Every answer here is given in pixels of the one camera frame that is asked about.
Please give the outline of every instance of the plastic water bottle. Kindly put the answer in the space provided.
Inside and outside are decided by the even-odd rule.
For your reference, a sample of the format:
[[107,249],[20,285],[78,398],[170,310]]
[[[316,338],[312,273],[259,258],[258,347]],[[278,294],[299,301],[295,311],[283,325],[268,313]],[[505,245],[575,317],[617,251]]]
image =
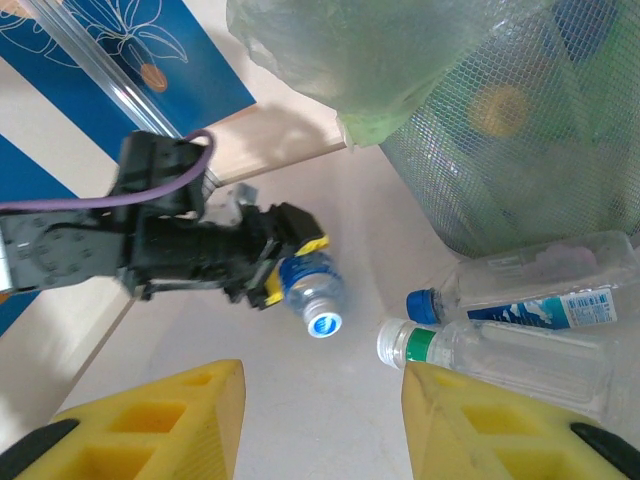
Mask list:
[[492,321],[424,327],[391,319],[378,336],[387,365],[431,363],[603,422],[611,415],[616,347],[600,336]]
[[287,258],[279,273],[285,302],[302,317],[309,335],[324,338],[340,329],[344,281],[329,255],[313,252]]
[[628,319],[640,265],[622,232],[594,233],[465,260],[438,289],[407,297],[422,324],[496,320],[550,329]]

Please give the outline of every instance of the purple cable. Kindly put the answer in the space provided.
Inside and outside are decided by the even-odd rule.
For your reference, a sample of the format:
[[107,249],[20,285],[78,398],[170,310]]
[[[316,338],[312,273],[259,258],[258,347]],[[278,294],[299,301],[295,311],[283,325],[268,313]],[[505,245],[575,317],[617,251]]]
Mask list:
[[5,202],[0,203],[0,210],[23,210],[23,211],[54,211],[54,210],[85,210],[89,208],[111,208],[121,207],[124,205],[133,205],[134,203],[148,202],[156,198],[164,197],[169,193],[184,187],[193,182],[199,175],[206,170],[209,159],[215,150],[215,139],[206,130],[196,130],[184,137],[184,140],[190,142],[198,137],[206,137],[208,144],[202,152],[202,156],[198,161],[184,174],[172,180],[171,182],[159,187],[151,188],[143,192],[128,193],[125,195],[115,195],[113,197],[99,198],[65,198],[54,200],[27,200],[22,202]]

